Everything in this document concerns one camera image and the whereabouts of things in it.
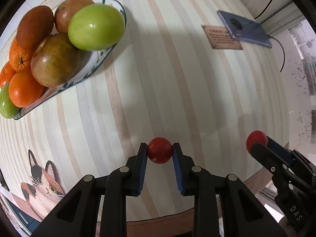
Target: calico cat print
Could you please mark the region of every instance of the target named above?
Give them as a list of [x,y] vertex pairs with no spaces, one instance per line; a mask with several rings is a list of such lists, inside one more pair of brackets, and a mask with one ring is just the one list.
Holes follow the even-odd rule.
[[26,201],[33,211],[42,219],[64,197],[56,166],[47,161],[45,169],[39,166],[31,150],[28,150],[28,159],[31,166],[32,183],[21,183],[21,189]]

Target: blue smartphone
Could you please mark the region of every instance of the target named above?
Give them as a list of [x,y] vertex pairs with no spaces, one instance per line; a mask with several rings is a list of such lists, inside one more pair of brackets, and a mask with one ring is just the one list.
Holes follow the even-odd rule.
[[269,36],[260,24],[227,11],[217,11],[217,14],[233,39],[272,47]]

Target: brown kiwi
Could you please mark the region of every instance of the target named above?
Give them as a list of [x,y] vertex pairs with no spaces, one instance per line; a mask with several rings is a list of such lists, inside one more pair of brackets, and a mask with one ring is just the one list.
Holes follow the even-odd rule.
[[16,39],[24,49],[36,49],[54,26],[54,14],[50,7],[41,5],[28,11],[19,23]]
[[55,26],[58,33],[68,33],[69,22],[83,7],[94,4],[92,0],[65,0],[55,12]]

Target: table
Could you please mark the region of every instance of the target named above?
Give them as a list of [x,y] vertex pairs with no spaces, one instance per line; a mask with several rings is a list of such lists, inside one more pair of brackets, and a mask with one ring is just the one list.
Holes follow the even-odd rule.
[[[44,4],[54,9],[62,1]],[[262,168],[245,149],[250,132],[288,143],[272,51],[249,43],[213,50],[201,28],[223,25],[219,9],[253,19],[239,0],[118,1],[126,32],[92,77],[18,121],[0,117],[0,168],[13,194],[24,199],[21,182],[31,184],[28,150],[40,166],[54,163],[67,192],[86,174],[104,176],[125,165],[141,142],[158,136],[179,142],[212,174],[234,173],[243,181]],[[141,197],[127,197],[127,220],[192,207],[193,198],[177,190],[172,161],[148,161]]]

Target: white plate with floral rim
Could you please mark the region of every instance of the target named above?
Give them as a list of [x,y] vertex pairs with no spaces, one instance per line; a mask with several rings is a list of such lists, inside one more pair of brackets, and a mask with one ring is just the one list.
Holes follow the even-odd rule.
[[[114,8],[116,8],[123,15],[125,26],[126,26],[126,13],[125,13],[123,5],[120,2],[116,0],[93,0],[93,1],[95,3],[111,5]],[[89,55],[89,56],[85,56],[85,58],[87,59],[87,62],[83,65],[81,70],[76,75],[74,75],[70,80],[68,80],[62,85],[59,85],[55,88],[46,88],[43,95],[36,102],[32,103],[31,105],[27,107],[21,108],[19,113],[15,115],[13,119],[19,120],[20,118],[28,114],[30,111],[35,109],[37,106],[49,100],[51,97],[63,92],[64,90],[80,82],[85,81],[100,67],[102,62],[111,53],[111,51],[113,50],[115,46],[116,44],[106,50],[87,52],[86,54]]]

